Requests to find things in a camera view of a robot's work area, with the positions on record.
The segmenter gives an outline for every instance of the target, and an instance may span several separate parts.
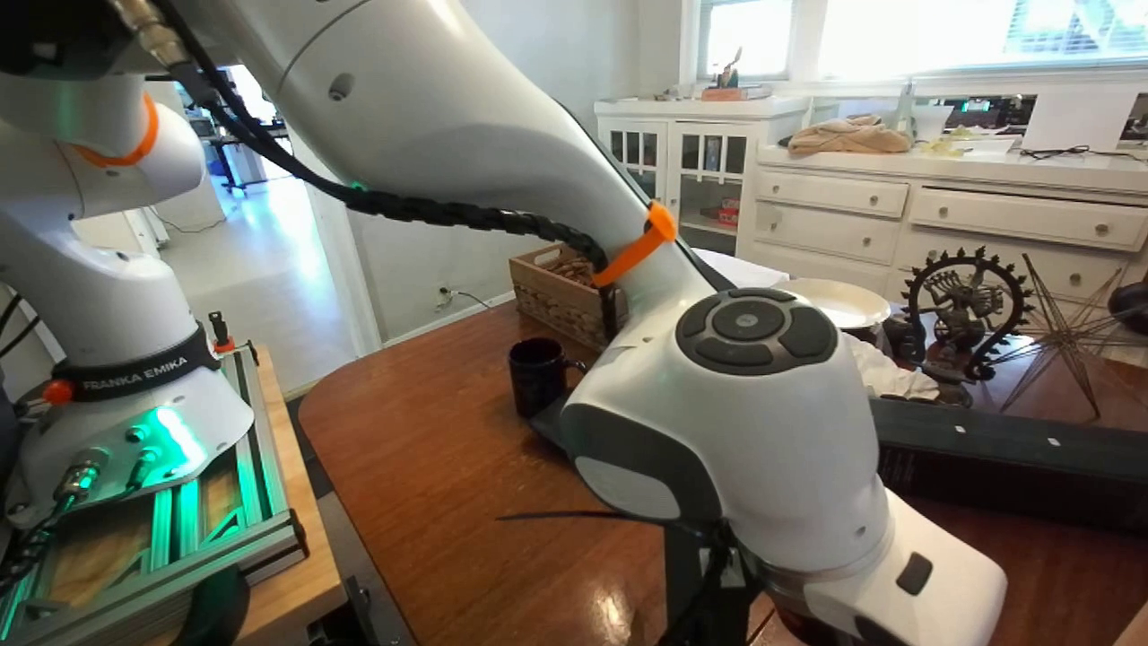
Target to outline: black cup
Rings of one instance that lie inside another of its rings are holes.
[[[509,349],[509,383],[520,416],[538,416],[567,395],[562,343],[551,337],[528,337]]]

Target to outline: white drawer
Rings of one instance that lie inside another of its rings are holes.
[[[875,219],[905,215],[905,182],[844,178],[844,174],[788,174],[764,169],[756,174],[756,202],[806,203],[830,212],[861,212]]]
[[[752,239],[886,265],[898,251],[898,221],[756,202]]]
[[[901,285],[898,292],[905,292],[905,276],[912,270],[921,270],[930,251],[959,251],[965,247],[970,253],[976,247],[985,247],[985,253],[998,253],[1006,265],[1012,265],[1020,276],[1025,276],[1025,287],[1034,292],[1034,279],[1025,274],[1022,253],[1031,253],[1031,263],[1035,265],[1040,279],[1046,285],[1056,300],[1089,300],[1117,274],[1128,257],[1120,253],[1105,253],[1105,251],[1074,251],[1074,247],[1051,247],[1051,243],[1016,243],[1016,239],[982,239],[982,236],[961,236],[961,234],[912,234],[901,239],[898,251],[898,274]]]
[[[861,285],[875,293],[890,293],[890,270],[886,265],[866,265],[866,263],[831,257],[831,253],[806,253],[796,247],[776,247],[776,243],[760,243],[760,239],[746,239],[740,247],[740,257],[768,265],[768,270],[782,270],[791,276],[844,279],[844,285]]]
[[[1075,247],[1141,251],[1148,207],[1006,194],[915,190],[907,219],[935,230],[998,234]]]

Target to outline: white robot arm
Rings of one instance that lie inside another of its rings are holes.
[[[220,375],[173,270],[94,251],[70,230],[74,215],[190,190],[200,147],[185,122],[149,104],[140,74],[0,74],[0,98],[0,279],[66,349],[51,428],[26,435],[5,489],[6,523],[31,531],[66,507],[200,475],[253,416]],[[98,476],[70,497],[68,475]]]
[[[650,221],[646,198],[454,0],[113,6],[190,85],[173,19],[227,48],[347,182],[544,212],[605,253]],[[713,292],[678,243],[622,287],[632,319],[559,416],[593,490],[636,518],[728,526],[784,611],[838,635],[991,637],[1001,568],[882,489],[857,365],[821,313],[776,292]]]

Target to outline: decorative gear sculpture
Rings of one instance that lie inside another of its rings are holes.
[[[1025,324],[1031,293],[1025,276],[982,247],[930,253],[905,279],[921,369],[939,379],[991,379],[994,343]]]

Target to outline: white cabinet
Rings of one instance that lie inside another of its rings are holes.
[[[660,202],[668,202],[668,131],[668,118],[611,118],[599,131],[611,158]]]
[[[695,247],[736,251],[751,152],[796,129],[803,104],[622,102],[599,104],[599,139],[664,202]]]
[[[1062,306],[1105,306],[1120,270],[1141,276],[1148,239],[1148,169],[973,166],[915,158],[806,158],[756,152],[741,194],[740,243],[751,263],[791,276],[830,276],[901,297],[934,251],[985,247],[1016,274],[1031,257]]]
[[[905,178],[752,166],[736,253],[890,293]]]

